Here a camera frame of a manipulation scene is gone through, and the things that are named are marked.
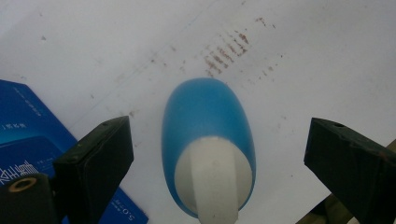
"blue bottle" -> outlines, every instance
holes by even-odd
[[[230,88],[196,78],[171,94],[163,170],[178,206],[203,224],[235,223],[253,191],[256,162],[245,112]]]

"screw hole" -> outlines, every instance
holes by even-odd
[[[35,182],[37,182],[36,178],[26,177],[13,183],[11,186],[9,186],[8,190],[13,193],[21,192],[32,187]]]

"brown spots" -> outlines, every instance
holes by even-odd
[[[225,63],[218,55],[214,54],[214,52],[210,52],[210,55],[213,57],[213,59],[215,59],[216,62],[218,62],[219,64],[222,64],[224,66],[224,68],[228,68],[228,64]]]
[[[225,59],[227,59],[228,61],[230,61],[231,63],[233,63],[233,59],[227,54],[227,52],[226,52],[224,49],[218,47],[218,52],[219,52],[219,53],[221,54],[221,56],[223,56]]]
[[[248,51],[248,38],[238,32],[234,31],[235,35],[230,35],[225,32],[225,35],[219,34],[218,37],[222,42],[216,46],[207,45],[205,50],[208,54],[204,57],[205,63],[209,66],[206,70],[210,77],[214,74],[221,74],[221,69],[227,69],[230,63],[234,63],[234,58],[241,57]]]
[[[237,54],[236,50],[233,48],[233,46],[231,44],[227,44],[227,47],[231,50],[232,53]]]
[[[262,17],[256,19],[256,21],[260,21],[264,26],[267,26],[267,24],[265,24],[265,20]]]
[[[248,44],[248,39],[245,35],[239,34],[239,37]]]
[[[210,69],[214,69],[214,70],[216,70],[218,72],[218,74],[221,74],[221,70],[216,66],[215,63],[210,61],[208,58],[209,58],[208,56],[205,57],[205,62],[206,62],[207,65],[209,65],[209,70]]]

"white cap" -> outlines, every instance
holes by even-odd
[[[187,146],[177,162],[175,185],[180,200],[202,224],[234,224],[248,199],[252,171],[232,142],[203,137]]]

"blue box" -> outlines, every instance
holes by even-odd
[[[0,187],[21,175],[44,173],[53,177],[52,162],[76,142],[28,86],[0,80]],[[118,188],[99,223],[148,221]]]

